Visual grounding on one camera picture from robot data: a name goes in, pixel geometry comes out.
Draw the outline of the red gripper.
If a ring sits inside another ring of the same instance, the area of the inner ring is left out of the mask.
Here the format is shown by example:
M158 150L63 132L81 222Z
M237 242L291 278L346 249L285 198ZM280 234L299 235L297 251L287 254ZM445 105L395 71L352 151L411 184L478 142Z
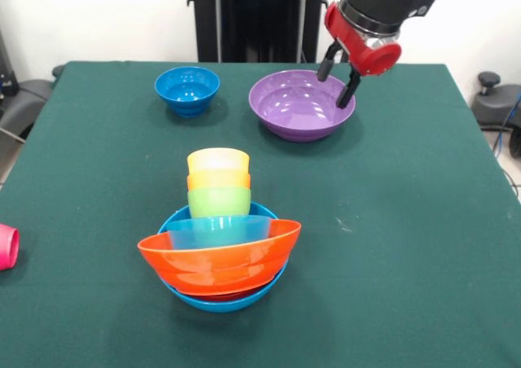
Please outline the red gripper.
M331 3L324 24L334 41L326 50L317 70L317 79L325 81L335 64L339 50L348 55L353 66L349 82L342 89L336 107L346 108L361 83L361 76L377 76L392 68L401 56L401 46L396 37L373 37L355 29L342 15L336 2Z

